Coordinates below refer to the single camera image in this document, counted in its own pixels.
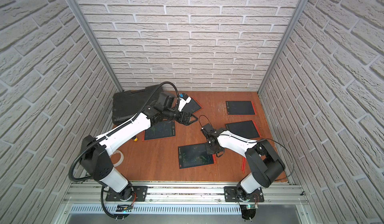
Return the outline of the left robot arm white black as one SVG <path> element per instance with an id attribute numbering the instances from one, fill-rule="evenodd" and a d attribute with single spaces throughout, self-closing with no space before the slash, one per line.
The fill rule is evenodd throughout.
<path id="1" fill-rule="evenodd" d="M 120 200 L 127 201 L 133 194 L 132 184 L 115 168 L 111 156 L 128 140 L 163 122 L 175 121 L 184 126 L 193 123 L 194 115 L 185 106 L 192 100 L 187 94 L 173 95 L 161 92 L 157 101 L 146 105 L 131 119 L 97 137 L 83 139 L 78 162 L 90 174 L 90 178 L 109 187 Z"/>

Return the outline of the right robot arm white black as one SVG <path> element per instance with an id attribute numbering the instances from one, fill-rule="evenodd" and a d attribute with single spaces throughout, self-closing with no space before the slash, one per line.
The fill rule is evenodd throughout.
<path id="1" fill-rule="evenodd" d="M 243 200 L 259 188 L 268 188 L 285 171 L 285 163 L 268 140 L 246 139 L 211 124 L 204 125 L 201 132 L 208 154 L 220 157 L 220 152 L 229 149 L 246 158 L 251 172 L 237 184 L 237 195 Z"/>

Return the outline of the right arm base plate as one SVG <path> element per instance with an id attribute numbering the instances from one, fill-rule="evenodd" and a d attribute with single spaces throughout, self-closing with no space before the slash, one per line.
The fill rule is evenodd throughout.
<path id="1" fill-rule="evenodd" d="M 262 188 L 248 194 L 240 187 L 226 186 L 224 187 L 224 197 L 225 202 L 238 202 L 240 204 L 262 203 L 265 201 Z"/>

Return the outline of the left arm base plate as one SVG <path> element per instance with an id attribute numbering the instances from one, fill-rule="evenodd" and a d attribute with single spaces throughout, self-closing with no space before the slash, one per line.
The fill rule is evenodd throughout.
<path id="1" fill-rule="evenodd" d="M 132 186 L 127 189 L 128 194 L 116 193 L 113 189 L 106 194 L 107 202 L 144 202 L 147 196 L 148 186 Z"/>

